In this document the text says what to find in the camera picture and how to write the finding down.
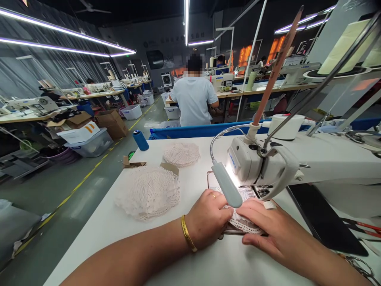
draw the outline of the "black phone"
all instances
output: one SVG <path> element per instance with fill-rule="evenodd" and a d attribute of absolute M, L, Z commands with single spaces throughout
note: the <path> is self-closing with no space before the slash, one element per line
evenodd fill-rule
<path fill-rule="evenodd" d="M 354 255 L 369 255 L 315 186 L 300 184 L 287 189 L 312 235 L 325 247 Z"/>

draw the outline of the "person's left hand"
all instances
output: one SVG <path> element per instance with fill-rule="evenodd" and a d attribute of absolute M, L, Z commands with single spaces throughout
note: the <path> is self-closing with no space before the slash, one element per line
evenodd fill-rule
<path fill-rule="evenodd" d="M 233 215 L 233 208 L 223 209 L 226 198 L 220 192 L 206 189 L 185 216 L 189 236 L 197 249 L 214 243 Z"/>

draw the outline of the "cardboard box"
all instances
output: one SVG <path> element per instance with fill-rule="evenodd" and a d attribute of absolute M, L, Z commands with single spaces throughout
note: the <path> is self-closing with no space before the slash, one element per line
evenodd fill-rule
<path fill-rule="evenodd" d="M 85 124 L 79 129 L 72 129 L 68 131 L 62 131 L 57 133 L 58 136 L 61 136 L 70 144 L 75 144 L 79 142 L 85 142 L 93 137 L 100 131 L 99 127 L 93 122 Z"/>
<path fill-rule="evenodd" d="M 91 115 L 85 111 L 72 118 L 63 119 L 59 122 L 49 121 L 47 127 L 52 127 L 56 132 L 63 132 L 73 129 L 79 129 L 88 124 L 91 121 Z"/>
<path fill-rule="evenodd" d="M 116 110 L 100 112 L 95 116 L 95 119 L 97 120 L 99 127 L 107 128 L 107 132 L 113 140 L 126 137 L 128 134 L 127 126 L 124 124 L 123 119 Z"/>

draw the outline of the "concrete floor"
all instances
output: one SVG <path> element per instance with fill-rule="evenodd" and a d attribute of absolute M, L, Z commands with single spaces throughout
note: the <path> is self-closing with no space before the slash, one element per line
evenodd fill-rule
<path fill-rule="evenodd" d="M 139 120 L 125 121 L 126 126 L 131 128 L 130 134 L 112 151 L 107 150 L 97 158 L 83 158 L 69 166 L 52 166 L 23 183 L 7 182 L 1 185 L 0 198 L 8 199 L 16 207 L 38 215 L 51 213 L 71 194 L 102 157 L 109 153 L 67 203 L 0 274 L 1 286 L 44 284 L 119 176 L 122 168 L 119 161 L 123 155 L 128 155 L 130 151 L 137 149 L 132 131 L 140 130 L 148 139 L 150 128 L 157 128 L 162 121 L 167 120 L 161 97 L 156 95 L 155 101 L 152 107 L 142 108 L 144 114 L 151 107 Z"/>

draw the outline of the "gold bracelet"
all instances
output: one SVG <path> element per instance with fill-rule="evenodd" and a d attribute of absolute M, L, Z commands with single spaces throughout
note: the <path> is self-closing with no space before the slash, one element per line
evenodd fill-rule
<path fill-rule="evenodd" d="M 190 248 L 193 252 L 196 252 L 197 248 L 193 244 L 193 241 L 192 241 L 191 237 L 189 236 L 188 229 L 187 229 L 187 226 L 185 224 L 185 215 L 183 215 L 181 217 L 181 226 L 183 227 L 183 233 L 184 233 L 184 236 L 185 236 L 185 239 L 186 239 L 188 245 L 190 246 Z"/>

